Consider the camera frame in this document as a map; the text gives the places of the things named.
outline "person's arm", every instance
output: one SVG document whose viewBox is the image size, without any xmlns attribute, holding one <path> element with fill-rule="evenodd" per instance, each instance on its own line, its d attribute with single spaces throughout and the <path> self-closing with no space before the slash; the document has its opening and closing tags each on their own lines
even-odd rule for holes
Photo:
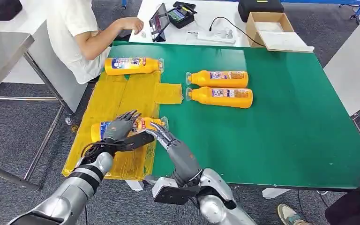
<svg viewBox="0 0 360 225">
<path fill-rule="evenodd" d="M 103 30 L 99 31 L 96 36 L 92 36 L 92 32 L 85 32 L 75 36 L 82 55 L 87 60 L 94 60 L 100 55 L 118 36 L 122 30 L 135 30 L 138 34 L 143 29 L 143 22 L 137 17 L 121 18 Z"/>
</svg>

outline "white table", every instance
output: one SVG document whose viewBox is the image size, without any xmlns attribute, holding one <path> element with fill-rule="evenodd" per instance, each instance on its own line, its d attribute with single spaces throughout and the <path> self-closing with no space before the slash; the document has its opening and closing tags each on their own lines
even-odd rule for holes
<svg viewBox="0 0 360 225">
<path fill-rule="evenodd" d="M 158 7 L 165 3 L 166 9 L 169 11 L 173 8 L 173 4 L 176 0 L 143 0 L 137 17 L 144 22 L 143 31 L 146 37 L 143 37 L 140 33 L 135 35 L 132 32 L 129 41 L 152 43 L 151 30 L 149 21 L 154 15 Z M 241 33 L 238 29 L 233 27 L 229 22 L 224 19 L 217 19 L 212 26 L 212 31 L 224 30 L 226 28 L 233 31 L 234 37 L 236 37 L 235 44 L 226 44 L 211 41 L 201 41 L 196 39 L 196 34 L 190 34 L 189 32 L 208 32 L 210 24 L 213 19 L 222 16 L 226 17 L 237 27 L 246 30 L 246 23 L 243 22 L 238 13 L 238 3 L 231 1 L 193 1 L 184 0 L 182 2 L 195 4 L 195 21 L 187 26 L 178 29 L 173 24 L 165 29 L 164 34 L 166 37 L 165 42 L 159 42 L 164 44 L 178 44 L 178 45 L 220 45 L 220 46 L 237 46 L 237 47 L 250 47 L 247 37 Z"/>
<path fill-rule="evenodd" d="M 0 32 L 20 32 L 32 35 L 35 42 L 28 52 L 68 107 L 75 112 L 87 84 L 78 84 L 73 73 L 60 61 L 50 44 L 46 27 L 49 0 L 20 0 L 23 10 L 10 21 L 0 21 Z M 44 84 L 23 57 L 3 80 L 7 83 Z"/>
<path fill-rule="evenodd" d="M 326 64 L 324 71 L 349 116 L 353 119 L 360 116 L 360 25 Z"/>
</svg>

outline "cardboard box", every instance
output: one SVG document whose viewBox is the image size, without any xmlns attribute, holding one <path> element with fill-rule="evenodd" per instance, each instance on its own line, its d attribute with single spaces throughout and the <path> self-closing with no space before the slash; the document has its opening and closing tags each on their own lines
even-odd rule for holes
<svg viewBox="0 0 360 225">
<path fill-rule="evenodd" d="M 294 32 L 285 13 L 250 12 L 246 23 L 246 33 L 269 51 L 312 52 L 314 47 L 306 43 Z M 251 47 L 262 47 L 247 38 Z"/>
</svg>

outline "white power strip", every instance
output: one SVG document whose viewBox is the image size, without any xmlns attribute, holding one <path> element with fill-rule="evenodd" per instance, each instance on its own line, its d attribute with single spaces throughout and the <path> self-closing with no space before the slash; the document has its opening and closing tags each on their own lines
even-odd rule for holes
<svg viewBox="0 0 360 225">
<path fill-rule="evenodd" d="M 226 44 L 235 43 L 235 38 L 232 35 L 232 31 L 231 31 L 231 35 L 224 33 L 215 33 L 213 31 L 198 32 L 198 36 L 196 38 L 199 40 L 221 42 Z"/>
</svg>

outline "gray carpet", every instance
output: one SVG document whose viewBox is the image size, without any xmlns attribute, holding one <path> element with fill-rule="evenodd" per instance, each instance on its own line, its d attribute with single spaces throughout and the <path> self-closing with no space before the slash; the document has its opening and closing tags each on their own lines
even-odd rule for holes
<svg viewBox="0 0 360 225">
<path fill-rule="evenodd" d="M 137 15 L 140 4 L 140 0 L 128 0 L 128 8 L 122 10 L 118 0 L 94 0 L 93 10 L 99 27 L 103 29 L 114 19 Z M 318 4 L 284 5 L 294 29 L 308 45 L 315 46 L 315 53 L 323 66 L 357 26 L 355 21 L 348 20 L 352 13 L 349 7 L 338 8 L 337 5 Z M 89 85 L 78 111 L 72 115 L 75 123 L 81 121 L 92 88 L 93 85 Z M 3 84 L 0 86 L 0 95 L 49 96 L 49 92 L 43 85 Z M 0 167 L 19 176 L 26 173 L 58 108 L 59 105 L 54 102 L 0 101 Z M 31 179 L 43 185 L 41 191 L 31 192 L 0 178 L 0 225 L 35 207 L 64 180 L 60 172 L 74 138 L 75 133 L 65 124 L 62 117 Z M 231 188 L 238 203 L 260 225 L 282 224 L 276 214 L 276 206 L 279 203 L 286 203 L 301 212 L 295 190 L 266 200 L 262 198 L 261 187 L 231 185 Z M 341 195 L 343 193 L 329 192 L 324 199 L 331 204 Z M 314 225 L 328 224 L 323 214 L 325 206 L 315 191 L 300 191 L 300 204 L 306 220 Z M 88 218 L 91 225 L 206 224 L 192 204 L 174 206 L 154 203 L 150 185 L 146 184 L 144 191 L 136 193 L 121 180 L 103 181 L 96 195 L 88 203 Z M 78 224 L 85 224 L 83 216 Z"/>
</svg>

